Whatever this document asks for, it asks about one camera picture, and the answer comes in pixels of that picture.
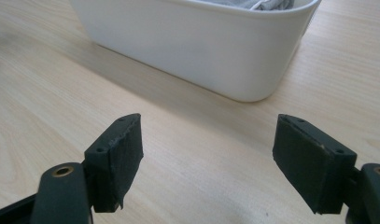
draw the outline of container rim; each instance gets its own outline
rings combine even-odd
[[[157,1],[163,1],[163,2],[172,2],[180,5],[187,5],[189,7],[197,7],[199,9],[206,9],[206,10],[213,10],[216,12],[223,12],[223,13],[230,13],[234,15],[241,15],[241,16],[248,16],[248,17],[255,17],[255,18],[281,18],[281,17],[289,17],[293,14],[301,14],[304,11],[309,10],[310,8],[313,8],[314,5],[318,5],[321,0],[309,0],[309,3],[300,6],[295,7],[287,10],[273,10],[273,11],[267,11],[267,10],[248,10],[245,8],[240,7],[229,7],[229,6],[223,6],[219,4],[214,3],[208,3],[208,2],[202,2],[197,0],[157,0]]]

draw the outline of light wood grain surface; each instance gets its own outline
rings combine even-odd
[[[269,98],[243,104],[92,43],[67,0],[0,0],[0,208],[142,115],[123,210],[95,223],[345,223],[313,215],[272,157],[279,113],[380,163],[380,0],[323,0]]]

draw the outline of wooden table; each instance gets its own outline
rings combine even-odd
[[[276,92],[238,103],[92,43],[68,1],[0,0],[0,208],[140,113],[145,158],[95,223],[345,223],[313,215],[272,157],[277,115],[380,163],[380,0],[323,0]]]

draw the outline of tabletop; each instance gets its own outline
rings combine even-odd
[[[278,114],[380,163],[380,0],[323,0],[276,91],[240,103],[90,41],[67,0],[0,0],[0,208],[140,113],[145,157],[95,223],[345,223],[314,215],[273,159]]]

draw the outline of white plastic container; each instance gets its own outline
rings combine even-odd
[[[321,0],[250,11],[190,0],[71,0],[97,44],[237,101],[269,96]]]

